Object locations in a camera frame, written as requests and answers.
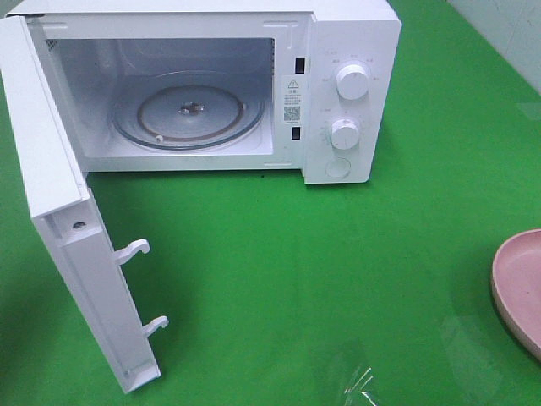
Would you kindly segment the round white door button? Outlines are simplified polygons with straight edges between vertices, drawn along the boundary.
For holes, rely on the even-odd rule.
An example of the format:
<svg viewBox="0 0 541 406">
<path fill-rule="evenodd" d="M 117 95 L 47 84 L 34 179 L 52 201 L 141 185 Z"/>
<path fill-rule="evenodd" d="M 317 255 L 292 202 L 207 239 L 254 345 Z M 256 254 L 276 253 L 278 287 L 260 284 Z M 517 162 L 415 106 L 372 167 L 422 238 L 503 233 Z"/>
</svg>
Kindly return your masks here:
<svg viewBox="0 0 541 406">
<path fill-rule="evenodd" d="M 351 171 L 351 163 L 346 158 L 335 158 L 325 166 L 326 175 L 330 178 L 345 178 Z"/>
</svg>

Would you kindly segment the white microwave knob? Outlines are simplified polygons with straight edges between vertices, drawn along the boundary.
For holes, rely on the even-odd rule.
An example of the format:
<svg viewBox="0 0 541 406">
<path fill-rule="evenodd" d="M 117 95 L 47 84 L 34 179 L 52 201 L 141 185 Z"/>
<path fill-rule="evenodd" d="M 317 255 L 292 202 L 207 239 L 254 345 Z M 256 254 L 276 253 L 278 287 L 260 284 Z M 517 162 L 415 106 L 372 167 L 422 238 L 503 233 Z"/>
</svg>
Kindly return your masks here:
<svg viewBox="0 0 541 406">
<path fill-rule="evenodd" d="M 331 145 L 333 148 L 346 151 L 356 147 L 361 140 L 360 124 L 351 118 L 337 119 L 331 125 Z"/>
<path fill-rule="evenodd" d="M 351 61 L 336 72 L 336 90 L 341 99 L 356 101 L 369 92 L 369 68 L 360 61 Z"/>
</svg>

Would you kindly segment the pink round plate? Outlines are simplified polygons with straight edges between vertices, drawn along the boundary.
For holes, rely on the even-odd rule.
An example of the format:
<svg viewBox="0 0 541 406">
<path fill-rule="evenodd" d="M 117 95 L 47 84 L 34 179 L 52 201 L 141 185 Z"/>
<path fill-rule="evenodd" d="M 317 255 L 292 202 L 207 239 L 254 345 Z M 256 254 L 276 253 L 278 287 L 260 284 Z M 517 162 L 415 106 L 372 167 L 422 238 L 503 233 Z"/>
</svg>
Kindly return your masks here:
<svg viewBox="0 0 541 406">
<path fill-rule="evenodd" d="M 540 358 L 540 230 L 508 238 L 496 251 L 491 290 L 514 337 Z"/>
</svg>

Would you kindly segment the white microwave door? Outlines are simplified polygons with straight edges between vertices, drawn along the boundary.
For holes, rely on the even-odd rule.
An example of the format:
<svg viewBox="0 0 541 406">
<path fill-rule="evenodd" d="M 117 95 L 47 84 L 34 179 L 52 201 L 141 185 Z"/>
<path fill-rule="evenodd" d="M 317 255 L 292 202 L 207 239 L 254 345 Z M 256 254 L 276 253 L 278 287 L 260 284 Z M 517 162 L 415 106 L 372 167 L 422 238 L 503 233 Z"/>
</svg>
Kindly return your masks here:
<svg viewBox="0 0 541 406">
<path fill-rule="evenodd" d="M 150 245 L 115 250 L 85 182 L 27 21 L 1 21 L 1 73 L 30 218 L 124 392 L 161 372 L 121 266 Z"/>
</svg>

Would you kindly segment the white microwave oven body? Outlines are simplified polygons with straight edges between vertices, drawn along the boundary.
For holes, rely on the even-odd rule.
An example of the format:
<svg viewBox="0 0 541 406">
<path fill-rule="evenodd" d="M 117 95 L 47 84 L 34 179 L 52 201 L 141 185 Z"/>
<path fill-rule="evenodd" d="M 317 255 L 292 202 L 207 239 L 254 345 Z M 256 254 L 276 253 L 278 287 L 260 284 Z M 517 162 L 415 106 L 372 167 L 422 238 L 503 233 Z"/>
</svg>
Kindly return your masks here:
<svg viewBox="0 0 541 406">
<path fill-rule="evenodd" d="M 308 184 L 369 178 L 401 30 L 385 1 L 24 1 L 11 16 L 27 21 L 83 175 L 285 168 Z M 370 74 L 356 101 L 336 90 L 351 61 Z M 247 134 L 195 151 L 153 149 L 116 130 L 127 81 L 184 71 L 268 74 L 269 106 Z M 360 124 L 346 151 L 331 145 L 340 118 Z M 325 166 L 338 157 L 351 171 L 330 178 Z"/>
</svg>

